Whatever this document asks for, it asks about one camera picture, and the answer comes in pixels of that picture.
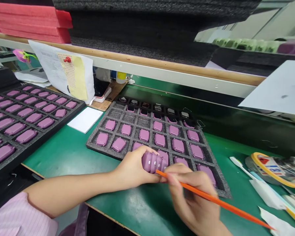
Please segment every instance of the paper sheet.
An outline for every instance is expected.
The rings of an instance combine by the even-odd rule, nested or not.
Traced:
[[[285,61],[239,106],[295,115],[295,61]]]
[[[261,217],[267,222],[268,225],[275,228],[276,231],[271,230],[271,234],[274,236],[295,236],[295,228],[289,223],[277,218],[275,215],[259,207]]]

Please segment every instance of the white paper card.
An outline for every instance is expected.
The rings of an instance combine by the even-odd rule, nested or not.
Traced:
[[[285,61],[239,106],[295,115],[295,61]]]
[[[103,112],[91,107],[85,108],[73,120],[68,123],[68,126],[82,132],[87,133],[90,128],[98,121]]]

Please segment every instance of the green workbench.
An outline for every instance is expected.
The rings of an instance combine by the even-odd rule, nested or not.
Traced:
[[[143,96],[137,90],[130,93],[129,88],[126,92],[126,95],[132,97],[138,97],[136,94]],[[113,170],[120,161],[85,146],[97,124],[98,122],[86,134],[65,125],[27,158],[23,165],[44,178]],[[232,193],[232,199],[222,200],[259,219],[260,206],[295,227],[295,221],[285,211],[264,204],[249,183],[249,177],[229,160],[230,156],[235,156],[244,163],[245,158],[256,151],[273,154],[208,133],[205,136]],[[281,187],[274,186],[274,189],[281,195],[286,194]],[[176,215],[167,184],[146,184],[134,189],[101,194],[89,199],[87,203],[141,236],[193,235]],[[233,235],[270,235],[268,229],[224,209],[221,209],[221,221]]]

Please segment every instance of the gray foam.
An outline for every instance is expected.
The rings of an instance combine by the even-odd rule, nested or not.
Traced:
[[[127,105],[129,105],[130,99],[127,99],[126,103],[122,103],[120,101],[114,101],[109,109],[106,111],[105,116],[101,119],[99,122],[98,126],[95,128],[93,133],[90,135],[86,142],[86,146],[92,150],[104,153],[108,156],[114,157],[116,159],[122,160],[126,153],[128,151],[132,151],[132,146],[135,142],[144,144],[146,146],[151,147],[154,150],[162,150],[168,153],[169,156],[169,165],[173,164],[173,158],[175,156],[177,157],[182,157],[187,160],[189,167],[196,171],[196,165],[197,164],[202,164],[205,166],[208,166],[214,175],[214,178],[216,180],[216,185],[217,185],[217,192],[220,197],[224,198],[231,198],[231,193],[229,186],[222,174],[222,171],[220,167],[218,166],[216,159],[211,151],[211,148],[201,130],[201,127],[196,125],[195,129],[191,129],[199,135],[200,142],[195,142],[192,140],[189,140],[187,137],[187,130],[189,128],[185,127],[182,123],[182,118],[180,116],[180,113],[177,112],[176,115],[174,116],[177,120],[177,124],[171,124],[167,122],[167,113],[166,113],[166,108],[164,107],[164,112],[158,112],[154,110],[153,108],[143,108],[141,107],[142,102],[139,102],[138,106],[135,107],[135,112],[129,112],[127,111]],[[148,116],[142,116],[140,115],[140,109],[145,109],[149,111]],[[153,118],[153,113],[159,113],[162,115],[162,120],[157,120]],[[113,131],[105,129],[105,124],[108,120],[114,120],[116,121],[116,126]],[[163,124],[163,129],[161,132],[153,130],[153,122],[158,121]],[[126,136],[121,134],[121,127],[123,124],[128,124],[131,125],[131,134],[130,136]],[[174,136],[169,133],[169,126],[173,125],[176,126],[179,129],[179,135]],[[142,141],[139,139],[139,132],[141,129],[145,129],[149,131],[149,140],[148,142]],[[107,133],[108,134],[108,142],[106,146],[102,147],[99,145],[96,145],[96,139],[97,136],[101,133]],[[161,134],[165,136],[165,147],[160,147],[154,143],[154,135],[155,134]],[[118,138],[121,137],[126,141],[126,146],[121,152],[116,152],[111,148],[113,142]],[[179,139],[184,143],[185,146],[185,153],[178,153],[174,151],[171,147],[171,141],[172,139]],[[190,149],[190,144],[198,145],[201,147],[203,154],[204,154],[204,160],[194,158],[191,153]]]

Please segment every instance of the stacked foam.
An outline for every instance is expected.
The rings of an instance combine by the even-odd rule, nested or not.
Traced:
[[[70,43],[70,13],[51,6],[0,3],[0,30],[4,34],[55,43]]]

